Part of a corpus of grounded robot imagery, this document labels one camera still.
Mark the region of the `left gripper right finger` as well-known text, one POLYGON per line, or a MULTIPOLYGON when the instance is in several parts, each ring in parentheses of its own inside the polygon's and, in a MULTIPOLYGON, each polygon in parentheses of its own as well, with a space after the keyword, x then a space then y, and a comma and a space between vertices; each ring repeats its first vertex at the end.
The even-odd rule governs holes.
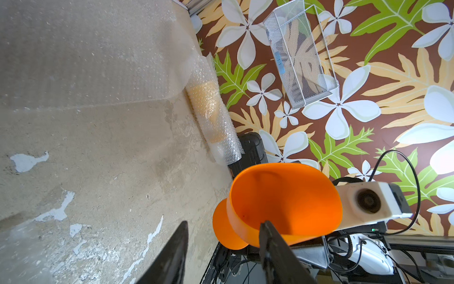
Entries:
POLYGON ((270 221, 260 225, 259 244, 261 266, 268 284, 316 282, 270 221))

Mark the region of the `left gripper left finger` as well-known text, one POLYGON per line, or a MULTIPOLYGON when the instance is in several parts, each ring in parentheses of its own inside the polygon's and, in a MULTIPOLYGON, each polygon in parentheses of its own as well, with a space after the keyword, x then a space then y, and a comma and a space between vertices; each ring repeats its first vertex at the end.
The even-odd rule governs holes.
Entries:
POLYGON ((137 284, 182 284, 188 244, 188 222, 182 221, 137 284))

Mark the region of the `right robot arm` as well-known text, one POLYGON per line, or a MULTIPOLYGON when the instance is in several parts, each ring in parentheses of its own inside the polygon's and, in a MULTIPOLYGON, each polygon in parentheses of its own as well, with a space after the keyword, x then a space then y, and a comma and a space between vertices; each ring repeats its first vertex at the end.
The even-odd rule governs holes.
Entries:
POLYGON ((390 261, 372 248, 367 234, 380 222, 411 217, 400 187, 393 183, 346 178, 332 181, 300 163, 273 163, 257 133, 240 137, 241 159, 230 165, 234 181, 217 207, 214 229, 231 250, 260 245, 260 225, 269 221, 288 245, 342 230, 353 230, 352 250, 344 257, 372 275, 389 275, 390 261))

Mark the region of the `orange wine glass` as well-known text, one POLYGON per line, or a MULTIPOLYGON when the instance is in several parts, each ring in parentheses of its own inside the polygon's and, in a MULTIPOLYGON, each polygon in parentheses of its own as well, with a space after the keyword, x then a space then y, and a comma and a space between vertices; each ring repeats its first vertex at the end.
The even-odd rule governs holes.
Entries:
POLYGON ((300 163, 249 167, 233 180, 213 214, 218 241, 231 250, 260 247, 260 226, 270 221, 291 246, 336 231, 343 208, 320 170, 300 163))

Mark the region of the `bubble yellow glass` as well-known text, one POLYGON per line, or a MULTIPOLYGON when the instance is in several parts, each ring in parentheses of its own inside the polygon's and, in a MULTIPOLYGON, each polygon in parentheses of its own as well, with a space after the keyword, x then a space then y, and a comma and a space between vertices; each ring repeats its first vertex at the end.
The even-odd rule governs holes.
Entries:
POLYGON ((197 57, 186 92, 215 161, 224 165, 239 161, 244 150, 221 98, 212 56, 197 57))

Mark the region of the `bubble orange glass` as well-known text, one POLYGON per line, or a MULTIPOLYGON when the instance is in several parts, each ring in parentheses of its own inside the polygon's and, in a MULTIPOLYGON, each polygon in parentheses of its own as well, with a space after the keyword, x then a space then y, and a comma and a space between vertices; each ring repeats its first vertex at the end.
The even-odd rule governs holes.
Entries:
POLYGON ((174 1, 2 1, 1 109, 169 99, 199 53, 174 1))

